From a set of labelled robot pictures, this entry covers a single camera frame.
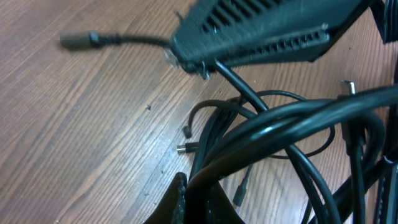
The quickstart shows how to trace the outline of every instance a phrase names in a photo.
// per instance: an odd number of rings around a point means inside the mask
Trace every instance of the vent grille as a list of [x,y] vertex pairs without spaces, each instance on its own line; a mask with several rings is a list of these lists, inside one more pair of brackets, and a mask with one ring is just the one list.
[[238,55],[239,58],[255,57],[257,55],[273,55],[293,50],[303,49],[314,44],[319,44],[328,40],[329,36],[324,30],[312,32],[311,34],[282,39],[271,42],[252,49],[245,49],[234,54],[233,58],[224,58],[223,61],[233,60]]
[[202,25],[204,32],[217,33],[224,27],[260,15],[282,0],[219,0]]

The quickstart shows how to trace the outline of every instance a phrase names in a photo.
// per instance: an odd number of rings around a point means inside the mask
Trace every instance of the wooden floor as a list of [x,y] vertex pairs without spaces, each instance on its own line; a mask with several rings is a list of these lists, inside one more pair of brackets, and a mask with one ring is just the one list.
[[[190,109],[237,96],[215,75],[174,70],[146,45],[69,53],[59,33],[82,30],[169,37],[194,0],[0,0],[0,220],[3,223],[142,223],[192,155],[178,155]],[[255,89],[335,98],[391,83],[398,45],[382,45],[368,11],[315,63],[236,71]],[[270,106],[289,102],[266,98]],[[195,120],[197,139],[211,109]],[[305,152],[328,132],[300,142]],[[335,190],[349,175],[337,139],[312,158]],[[221,181],[232,197],[243,173]],[[247,223],[298,223],[307,196],[288,161],[257,163],[238,212]]]

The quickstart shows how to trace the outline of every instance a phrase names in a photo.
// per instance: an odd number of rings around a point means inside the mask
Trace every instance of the cable bundle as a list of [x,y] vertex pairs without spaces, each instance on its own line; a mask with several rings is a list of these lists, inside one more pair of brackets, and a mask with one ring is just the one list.
[[[217,107],[200,136],[185,194],[185,217],[197,217],[188,213],[202,209],[200,206],[206,204],[204,200],[207,193],[212,186],[219,184],[220,179],[249,166],[241,186],[246,185],[245,181],[252,164],[267,157],[274,157],[291,161],[308,194],[309,201],[302,223],[308,222],[312,207],[315,217],[310,223],[341,223],[352,211],[354,222],[364,223],[364,194],[395,164],[392,157],[383,157],[376,162],[384,145],[386,132],[382,120],[371,111],[397,103],[398,86],[378,88],[337,100],[306,100],[286,91],[269,90],[255,93],[231,69],[222,63],[216,64],[217,71],[241,93],[241,96],[227,101],[204,101],[197,104],[190,113],[188,125],[184,127],[187,138],[192,135],[191,127],[195,113],[207,106]],[[289,96],[298,102],[269,110],[260,99],[260,96],[266,95]],[[258,114],[243,108],[242,105],[246,102],[252,104]],[[238,114],[247,120],[226,133]],[[342,124],[352,176],[332,194],[308,157],[322,152],[330,145],[335,135],[334,125],[338,123]],[[305,155],[294,145],[295,142],[326,128],[330,128],[330,137],[320,149]],[[273,156],[282,149],[286,151],[287,157]],[[318,187],[325,204],[322,203],[315,186]],[[242,194],[242,189],[238,188],[237,194],[239,193]]]

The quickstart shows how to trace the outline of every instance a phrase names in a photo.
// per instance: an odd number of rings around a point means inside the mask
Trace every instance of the brown wooden table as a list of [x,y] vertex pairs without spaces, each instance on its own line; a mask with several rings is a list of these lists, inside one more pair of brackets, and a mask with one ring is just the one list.
[[[142,223],[192,155],[178,155],[188,112],[238,93],[222,77],[174,70],[146,45],[70,54],[61,32],[102,30],[169,37],[183,0],[0,1],[0,220],[3,223]],[[237,68],[255,89],[335,98],[339,81],[359,90],[391,83],[398,45],[382,45],[368,11],[315,63]],[[270,106],[286,98],[265,99]],[[211,109],[195,119],[197,139]],[[321,146],[328,132],[299,143]],[[337,138],[312,158],[335,190],[349,175]],[[221,181],[229,197],[243,172]],[[258,162],[238,212],[247,223],[298,223],[306,193],[289,161]]]

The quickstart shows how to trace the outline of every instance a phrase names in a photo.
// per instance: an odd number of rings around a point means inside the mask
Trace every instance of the wood grain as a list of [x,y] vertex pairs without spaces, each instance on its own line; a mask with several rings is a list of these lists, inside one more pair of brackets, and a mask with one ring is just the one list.
[[[194,0],[0,1],[0,220],[2,223],[142,223],[174,173],[192,155],[178,155],[190,108],[237,92],[170,68],[162,50],[127,45],[71,54],[59,33],[81,30],[169,37],[174,9]],[[255,90],[280,89],[307,98],[334,98],[338,82],[360,90],[388,85],[398,45],[382,45],[365,13],[315,63],[237,68]],[[270,106],[289,102],[266,98]],[[211,110],[195,120],[195,136]],[[349,175],[337,131],[332,146],[312,158],[332,190]],[[309,152],[327,131],[300,142]],[[221,181],[229,197],[242,172]],[[287,161],[258,162],[238,210],[247,223],[298,223],[306,194]]]

